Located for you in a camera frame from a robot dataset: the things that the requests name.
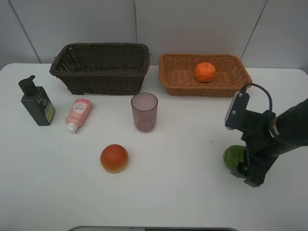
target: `plastic cup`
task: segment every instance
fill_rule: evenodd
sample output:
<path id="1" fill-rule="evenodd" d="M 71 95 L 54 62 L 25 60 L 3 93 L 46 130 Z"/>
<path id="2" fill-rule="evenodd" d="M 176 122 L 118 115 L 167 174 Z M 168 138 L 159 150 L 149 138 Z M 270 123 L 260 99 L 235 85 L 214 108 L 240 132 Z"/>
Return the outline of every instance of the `plastic cup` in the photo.
<path id="1" fill-rule="evenodd" d="M 151 93 L 142 92 L 131 99 L 135 127 L 149 132 L 156 125 L 158 99 Z"/>

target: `pink tube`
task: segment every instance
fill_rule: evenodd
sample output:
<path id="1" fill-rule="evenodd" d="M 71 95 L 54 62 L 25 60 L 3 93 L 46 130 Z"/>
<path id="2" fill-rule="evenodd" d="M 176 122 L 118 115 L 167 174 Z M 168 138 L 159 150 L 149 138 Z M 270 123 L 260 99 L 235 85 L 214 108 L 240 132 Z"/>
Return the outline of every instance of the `pink tube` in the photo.
<path id="1" fill-rule="evenodd" d="M 69 116 L 65 118 L 69 132 L 75 133 L 77 129 L 83 125 L 91 108 L 92 104 L 89 100 L 78 99 L 74 102 Z"/>

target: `basket rim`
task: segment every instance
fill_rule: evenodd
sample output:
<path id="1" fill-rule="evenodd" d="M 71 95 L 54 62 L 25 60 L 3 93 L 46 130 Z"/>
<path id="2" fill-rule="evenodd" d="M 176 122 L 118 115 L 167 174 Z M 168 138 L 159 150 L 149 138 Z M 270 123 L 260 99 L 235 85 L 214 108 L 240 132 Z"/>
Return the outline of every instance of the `basket rim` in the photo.
<path id="1" fill-rule="evenodd" d="M 95 47 L 95 46 L 131 46 L 131 47 L 141 47 L 145 50 L 145 54 L 146 54 L 146 62 L 145 65 L 143 67 L 143 69 L 141 71 L 132 73 L 132 72 L 110 72 L 110 71 L 103 71 L 103 72 L 63 72 L 63 71 L 57 71 L 56 67 L 59 64 L 60 60 L 63 58 L 64 53 L 66 52 L 67 49 L 74 47 L 74 46 L 86 46 L 86 47 Z M 61 76 L 61 78 L 63 77 L 75 77 L 76 74 L 77 75 L 92 75 L 93 77 L 98 75 L 101 76 L 102 74 L 104 75 L 119 75 L 119 74 L 125 74 L 128 77 L 140 77 L 142 75 L 145 75 L 145 73 L 147 73 L 148 69 L 149 69 L 149 65 L 150 65 L 150 52 L 149 52 L 149 48 L 147 45 L 142 44 L 142 43 L 120 43 L 120 42 L 105 42 L 105 43 L 70 43 L 67 44 L 66 46 L 64 46 L 62 48 L 62 50 L 60 51 L 60 53 L 54 58 L 54 61 L 51 64 L 50 67 L 50 74 L 53 76 Z"/>
<path id="2" fill-rule="evenodd" d="M 252 79 L 250 75 L 248 74 L 246 68 L 244 67 L 243 63 L 241 60 L 233 55 L 233 54 L 204 54 L 204 53 L 181 53 L 181 52 L 169 52 L 169 53 L 163 53 L 159 56 L 159 62 L 158 62 L 158 68 L 159 68 L 159 80 L 161 84 L 165 88 L 169 89 L 217 89 L 217 90 L 239 90 L 243 85 L 218 85 L 218 84 L 173 84 L 173 83 L 168 83 L 165 82 L 163 79 L 163 57 L 165 56 L 229 56 L 230 58 L 233 58 L 236 60 L 236 62 L 241 66 L 241 69 L 243 69 L 244 74 L 247 79 L 247 83 L 252 83 Z"/>

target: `black cable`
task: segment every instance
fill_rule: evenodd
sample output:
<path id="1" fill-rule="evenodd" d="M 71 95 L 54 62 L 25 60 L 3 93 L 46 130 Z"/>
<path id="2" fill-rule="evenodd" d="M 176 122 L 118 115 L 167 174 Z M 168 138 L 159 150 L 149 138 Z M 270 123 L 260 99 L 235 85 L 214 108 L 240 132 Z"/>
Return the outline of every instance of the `black cable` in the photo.
<path id="1" fill-rule="evenodd" d="M 281 137 L 279 137 L 274 128 L 273 128 L 273 120 L 274 120 L 274 117 L 273 117 L 273 114 L 272 114 L 272 110 L 273 110 L 273 101 L 271 99 L 271 96 L 269 94 L 269 92 L 262 86 L 258 85 L 258 84 L 255 84 L 255 83 L 246 83 L 242 88 L 241 88 L 241 92 L 246 92 L 247 90 L 247 87 L 248 86 L 255 86 L 259 89 L 261 89 L 262 91 L 264 91 L 264 93 L 267 95 L 268 99 L 269 99 L 269 110 L 268 110 L 268 118 L 269 118 L 269 130 L 271 132 L 271 134 L 278 140 L 280 141 L 281 143 L 284 143 L 284 144 L 287 144 L 287 145 L 291 145 L 291 146 L 308 146 L 308 143 L 306 142 L 294 142 L 294 141 L 286 141 L 285 139 L 282 139 Z"/>

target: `wicker basket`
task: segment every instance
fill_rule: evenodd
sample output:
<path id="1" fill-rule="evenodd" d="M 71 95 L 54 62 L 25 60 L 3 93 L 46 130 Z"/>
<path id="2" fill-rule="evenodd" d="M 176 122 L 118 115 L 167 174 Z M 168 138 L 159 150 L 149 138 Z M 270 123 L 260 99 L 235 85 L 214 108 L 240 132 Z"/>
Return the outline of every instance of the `wicker basket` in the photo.
<path id="1" fill-rule="evenodd" d="M 134 95 L 149 64 L 149 49 L 143 44 L 74 43 L 62 49 L 50 73 L 75 95 Z"/>
<path id="2" fill-rule="evenodd" d="M 194 77 L 194 69 L 201 62 L 216 68 L 216 76 L 209 83 L 200 83 Z M 232 97 L 244 84 L 252 83 L 239 58 L 229 54 L 162 54 L 159 79 L 170 95 L 214 97 Z"/>

